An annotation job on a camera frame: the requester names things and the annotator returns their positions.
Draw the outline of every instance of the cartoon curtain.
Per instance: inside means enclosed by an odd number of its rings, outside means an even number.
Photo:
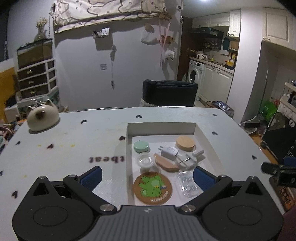
[[[114,20],[152,18],[166,12],[164,0],[56,0],[55,32]]]

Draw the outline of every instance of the cat-shaped humidifier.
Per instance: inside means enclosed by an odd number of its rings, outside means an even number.
[[[27,107],[27,122],[31,131],[44,131],[54,126],[58,121],[59,111],[49,99],[45,104],[39,104],[35,108]]]

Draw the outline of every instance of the brown coaster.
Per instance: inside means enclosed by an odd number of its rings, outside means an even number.
[[[176,145],[183,151],[192,151],[195,146],[195,141],[187,136],[180,136],[176,140]]]
[[[157,172],[147,172],[137,177],[133,184],[136,197],[148,205],[161,205],[172,196],[170,181]]]

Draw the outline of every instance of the black chair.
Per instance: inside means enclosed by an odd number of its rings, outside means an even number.
[[[177,80],[145,80],[143,100],[157,106],[194,106],[198,84]]]

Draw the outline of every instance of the washing machine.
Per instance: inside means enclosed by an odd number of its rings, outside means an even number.
[[[199,99],[203,78],[204,78],[204,73],[205,73],[205,65],[203,63],[190,60],[189,70],[187,75],[187,82],[198,84],[196,99]]]

